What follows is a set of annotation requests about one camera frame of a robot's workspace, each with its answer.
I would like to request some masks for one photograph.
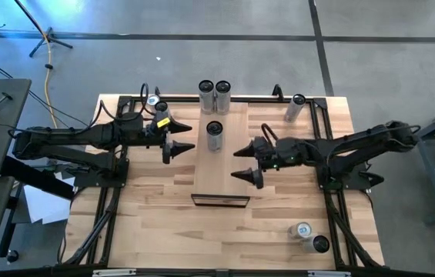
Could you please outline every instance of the yellow cable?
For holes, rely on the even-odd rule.
[[[48,41],[48,37],[46,36],[46,34],[42,31],[41,27],[39,26],[39,24],[37,23],[36,20],[34,20],[33,18],[31,18],[32,21],[35,22],[35,24],[38,26],[39,31],[41,32],[42,37],[45,39],[46,41],[46,45],[48,46],[48,64],[51,65],[51,47],[49,46],[49,41]],[[55,128],[58,128],[58,126],[56,125],[56,120],[55,120],[55,115],[53,113],[53,109],[51,108],[51,103],[49,102],[49,93],[48,93],[48,82],[49,82],[49,72],[51,71],[51,69],[47,68],[46,69],[46,79],[45,79],[45,96],[46,96],[46,102],[48,103],[48,108],[49,108],[49,113],[51,115],[51,120],[53,121],[53,125],[55,126]]]

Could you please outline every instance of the tripod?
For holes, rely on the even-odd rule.
[[[38,29],[38,31],[40,33],[42,33],[41,31],[41,27],[39,27],[38,23],[34,20],[34,18],[32,17],[32,15],[27,11],[27,9],[24,7],[24,5],[19,1],[19,0],[14,0],[15,3],[19,6],[19,8],[25,13],[25,15],[27,15],[27,17],[29,18],[29,20],[32,22],[32,24],[34,24],[35,28]],[[45,33],[46,38],[48,39],[48,42],[55,42],[58,43],[59,45],[63,45],[65,47],[68,47],[70,49],[73,48],[73,46],[71,46],[70,44],[64,43],[59,41],[56,38],[52,38],[53,29],[51,27],[48,27],[48,30]],[[39,41],[39,43],[34,47],[34,49],[32,49],[31,53],[29,53],[29,57],[32,58],[32,56],[34,55],[34,53],[36,53],[36,51],[38,51],[39,47],[41,47],[42,43],[45,41],[45,37],[42,36],[41,41]]]

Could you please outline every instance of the white paper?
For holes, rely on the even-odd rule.
[[[55,177],[62,180],[61,173],[55,173]],[[62,180],[73,186],[75,178]],[[24,187],[25,197],[31,222],[42,219],[42,224],[57,222],[67,219],[70,214],[70,201],[56,195],[43,192],[41,189],[30,185]]]

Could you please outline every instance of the wooden table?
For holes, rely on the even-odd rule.
[[[100,95],[99,99],[114,113],[118,97]],[[330,97],[327,103],[334,137],[352,133],[346,98]],[[169,103],[169,108],[176,121],[193,127],[191,132],[171,135],[172,139],[196,144],[198,103]],[[279,137],[312,139],[309,109],[304,108],[293,124],[283,121],[285,111],[284,104],[247,104],[243,112],[247,113],[248,129],[242,130],[241,136],[261,135],[259,127],[265,122]],[[99,118],[102,123],[110,120],[105,114]],[[99,150],[87,148],[87,151]],[[263,189],[246,187],[251,200],[245,209],[196,207],[190,198],[197,187],[195,172],[200,166],[196,153],[196,149],[188,151],[173,159],[170,165],[164,165],[158,148],[129,149],[129,179],[120,198],[110,267],[334,269],[332,249],[325,254],[305,254],[286,234],[289,226],[305,221],[311,224],[314,233],[330,240],[323,193],[317,188],[314,168],[301,166],[264,173]],[[98,197],[99,189],[91,188],[74,201],[66,230],[64,259],[73,254],[91,230]],[[360,192],[346,191],[346,203],[353,233],[373,259],[383,264],[367,197]],[[98,253],[103,239],[102,234]],[[347,262],[341,234],[339,241]]]

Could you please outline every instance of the gray floor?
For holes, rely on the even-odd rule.
[[[435,36],[435,0],[316,0],[316,5],[324,35]],[[61,32],[313,34],[307,0],[38,0],[27,6],[44,28]],[[1,23],[8,30],[33,30],[13,2],[0,1]],[[16,78],[32,79],[32,90],[43,95],[47,50],[27,56],[36,42],[0,38],[0,66]],[[210,78],[229,80],[239,94],[268,95],[279,83],[288,95],[325,95],[314,42],[68,43],[73,50],[53,45],[50,94],[55,106],[84,121],[92,117],[99,93],[137,92],[142,82],[165,93],[196,93],[195,84]],[[334,93],[348,98],[357,131],[391,119],[426,125],[435,117],[435,44],[329,42],[325,48]],[[51,125],[34,100],[25,111],[34,116],[22,116],[19,126]],[[419,153],[385,154],[373,160],[371,170],[386,178],[373,189],[386,264],[435,272],[435,225],[423,224],[435,214],[435,195]],[[0,259],[0,269],[52,265],[62,227],[21,226],[12,246],[24,254],[11,265]]]

